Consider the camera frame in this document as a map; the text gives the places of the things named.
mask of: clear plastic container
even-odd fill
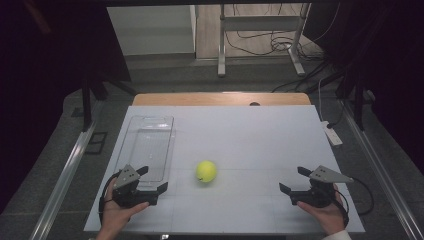
[[[173,117],[134,116],[131,118],[118,157],[118,165],[135,170],[148,166],[140,178],[139,190],[156,190],[168,181],[175,139]]]

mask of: yellow ball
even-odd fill
[[[197,164],[196,177],[201,182],[210,182],[216,177],[215,163],[209,160],[201,161]]]

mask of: white tabletop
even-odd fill
[[[302,166],[340,172],[314,106],[129,107],[85,231],[98,231],[98,199],[106,180],[126,163],[118,154],[132,116],[173,116],[176,137],[168,191],[158,205],[131,218],[124,231],[145,234],[304,234],[318,223],[281,193],[309,189]],[[212,160],[218,175],[199,182],[195,168]],[[364,232],[347,187],[349,232]]]

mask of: metal frame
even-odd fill
[[[299,61],[297,46],[305,26],[310,3],[305,3],[300,16],[230,16],[224,13],[221,4],[220,35],[218,53],[218,76],[225,76],[225,42],[226,31],[296,31],[288,53],[298,76],[304,76],[305,70]]]
[[[368,137],[365,131],[362,131],[358,127],[358,125],[355,123],[355,120],[352,117],[353,116],[352,109],[350,108],[349,105],[345,105],[345,108],[346,108],[346,111],[344,111],[344,115],[347,118],[349,125],[351,129],[353,130],[353,133],[356,139],[358,140],[359,145],[364,151],[371,165],[371,168],[374,171],[374,174],[376,175],[378,181],[380,182],[380,186],[383,188],[384,192],[386,193],[386,196],[390,204],[392,205],[393,209],[395,210],[400,220],[400,223],[405,229],[405,232],[408,235],[409,239],[411,240],[424,239],[423,233],[420,229],[420,226],[417,223],[417,220],[412,214],[405,199],[403,199],[399,190],[396,188],[396,185],[393,183],[392,179],[390,178],[389,173],[384,167],[383,161],[381,161],[377,152],[374,150],[372,144],[368,140]]]
[[[88,127],[87,131],[81,132],[81,134],[79,135],[78,140],[75,143],[75,146],[72,149],[72,152],[68,158],[68,161],[66,162],[66,165],[63,168],[59,179],[57,180],[56,186],[54,187],[53,192],[50,195],[50,198],[47,201],[47,204],[44,207],[44,210],[41,213],[41,216],[38,219],[38,222],[35,225],[35,228],[29,239],[47,238],[50,229],[53,225],[53,222],[56,218],[56,215],[59,211],[59,208],[62,205],[63,199],[65,198],[66,193],[68,192],[68,188],[78,168],[79,162],[84,154],[85,148],[87,147],[91,135],[93,134],[93,131],[97,125],[97,120],[100,116],[100,112],[103,108],[103,105],[103,101],[97,101],[95,103],[92,112],[93,118],[91,124]]]

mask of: hand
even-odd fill
[[[103,209],[103,223],[96,239],[114,239],[125,227],[132,215],[143,211],[149,206],[148,202],[144,202],[132,208],[124,209],[121,208],[115,201],[108,201],[112,199],[113,185],[115,182],[116,178],[114,178],[108,186],[105,197],[107,202],[105,203],[105,207]]]
[[[343,205],[338,192],[336,192],[336,199]],[[345,229],[343,215],[340,213],[340,209],[333,203],[324,208],[316,208],[299,201],[297,202],[297,206],[314,216],[327,235],[332,235]]]

